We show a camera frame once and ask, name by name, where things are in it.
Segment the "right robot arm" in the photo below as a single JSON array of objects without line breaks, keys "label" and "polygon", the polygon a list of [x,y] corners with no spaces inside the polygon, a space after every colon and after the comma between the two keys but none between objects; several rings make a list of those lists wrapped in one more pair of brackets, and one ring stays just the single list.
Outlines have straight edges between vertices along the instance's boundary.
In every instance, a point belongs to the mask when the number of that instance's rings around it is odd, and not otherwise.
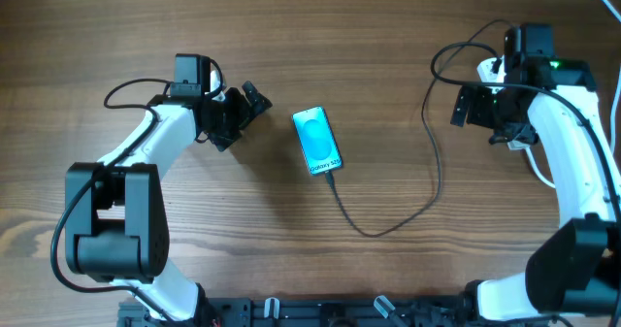
[{"label": "right robot arm", "polygon": [[461,82],[451,122],[490,128],[491,144],[541,143],[559,229],[523,273],[473,282],[473,319],[516,322],[563,313],[620,319],[620,173],[605,139],[589,65],[560,59],[550,26],[522,24],[502,55]]}]

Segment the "teal Samsung Galaxy smartphone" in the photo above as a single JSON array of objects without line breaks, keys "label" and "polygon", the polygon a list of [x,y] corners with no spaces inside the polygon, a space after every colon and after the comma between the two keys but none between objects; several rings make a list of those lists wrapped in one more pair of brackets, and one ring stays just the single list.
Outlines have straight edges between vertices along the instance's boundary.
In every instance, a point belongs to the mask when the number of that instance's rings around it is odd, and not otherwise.
[{"label": "teal Samsung Galaxy smartphone", "polygon": [[317,106],[292,115],[292,121],[311,175],[327,173],[343,166],[328,116]]}]

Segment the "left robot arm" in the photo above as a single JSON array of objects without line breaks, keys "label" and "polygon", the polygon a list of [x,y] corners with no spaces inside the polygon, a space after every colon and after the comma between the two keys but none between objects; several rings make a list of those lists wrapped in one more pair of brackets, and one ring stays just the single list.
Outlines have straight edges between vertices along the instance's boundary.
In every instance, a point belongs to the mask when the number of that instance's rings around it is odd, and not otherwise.
[{"label": "left robot arm", "polygon": [[141,105],[146,115],[116,149],[66,174],[65,210],[50,244],[56,279],[86,294],[126,291],[158,326],[219,326],[204,288],[169,257],[161,181],[194,143],[224,151],[273,105],[252,82],[227,85],[217,62],[179,53],[172,80]]}]

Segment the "white power strip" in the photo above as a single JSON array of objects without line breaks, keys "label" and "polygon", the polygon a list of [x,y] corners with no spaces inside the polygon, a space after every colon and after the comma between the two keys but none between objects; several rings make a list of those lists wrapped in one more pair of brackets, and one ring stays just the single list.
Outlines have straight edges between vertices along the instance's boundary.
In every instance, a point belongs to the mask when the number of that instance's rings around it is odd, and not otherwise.
[{"label": "white power strip", "polygon": [[[498,69],[495,69],[495,64],[497,62],[496,57],[491,57],[491,58],[481,61],[479,65],[476,67],[480,80],[482,82],[502,83],[504,81],[504,77],[506,74],[504,70],[503,61],[504,59],[501,58],[501,62],[498,65]],[[511,142],[508,142],[507,147],[510,150],[524,150],[524,149],[528,149],[529,145],[514,140]]]}]

